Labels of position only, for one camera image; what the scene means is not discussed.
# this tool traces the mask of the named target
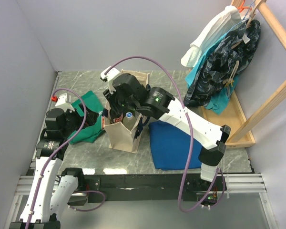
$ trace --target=red clip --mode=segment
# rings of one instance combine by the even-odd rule
[[[56,103],[57,100],[58,100],[58,98],[57,98],[57,96],[53,96],[53,97],[51,98],[51,100]]]

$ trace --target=bottle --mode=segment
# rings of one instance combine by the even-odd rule
[[[113,109],[110,110],[110,121],[111,123],[117,123],[123,121],[123,118],[125,115],[122,113],[116,113],[113,111]]]
[[[133,114],[131,112],[127,112],[124,119],[123,119],[123,125],[129,129],[132,130],[134,123],[136,122]]]

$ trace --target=blue cloth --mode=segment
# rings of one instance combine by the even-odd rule
[[[151,153],[156,169],[184,169],[190,147],[190,136],[168,123],[149,123]],[[194,140],[193,154],[189,168],[201,167],[198,156],[201,144]]]
[[[228,106],[230,96],[237,85],[239,75],[234,76],[233,86],[229,85],[230,87],[230,94],[228,95],[227,89],[222,89],[219,93],[216,93],[211,97],[211,100],[207,106],[205,106],[208,110],[213,110],[216,114],[221,114],[224,109]]]
[[[186,76],[185,81],[187,83],[187,88],[189,88],[192,84],[192,82],[194,81],[197,72],[200,70],[201,65],[205,62],[206,58],[209,57],[209,55],[215,51],[215,49],[217,48],[217,46],[219,45],[219,43],[225,38],[227,34],[224,34],[221,38],[218,39],[218,41],[216,41],[214,43],[213,46],[211,46],[198,60],[197,64],[194,66],[194,68],[191,70],[191,72]]]

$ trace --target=wooden frame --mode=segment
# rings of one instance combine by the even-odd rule
[[[231,5],[239,7],[242,0],[232,0]],[[286,31],[277,18],[273,15],[271,10],[265,3],[265,0],[256,0],[255,9],[264,17],[269,27],[273,30],[281,44],[286,50]],[[231,100],[228,107],[226,108],[230,116],[210,114],[212,111],[205,110],[202,107],[204,118],[220,125],[225,122],[227,125],[230,124],[231,135],[227,141],[228,147],[250,147],[255,144],[255,140],[251,133],[251,129],[258,124],[268,113],[270,113],[276,106],[278,106],[286,98],[286,80],[281,86],[251,115],[248,120],[244,116],[244,112],[239,104],[235,93],[231,95]]]

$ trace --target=beige bag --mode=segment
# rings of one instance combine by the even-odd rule
[[[143,84],[145,87],[149,82],[149,73],[147,74],[122,70],[120,74],[123,73],[129,73],[131,75],[134,75],[138,79],[140,84]],[[108,102],[106,103],[105,108],[108,110],[108,117],[104,117],[104,129],[107,132],[110,140],[109,148],[136,153],[138,150],[141,135],[138,136],[136,139],[134,137],[142,115],[140,114],[137,117],[137,120],[132,130],[130,131],[123,125],[122,122],[111,124],[109,116],[110,106]],[[146,118],[147,117],[143,116],[143,123],[145,122]]]

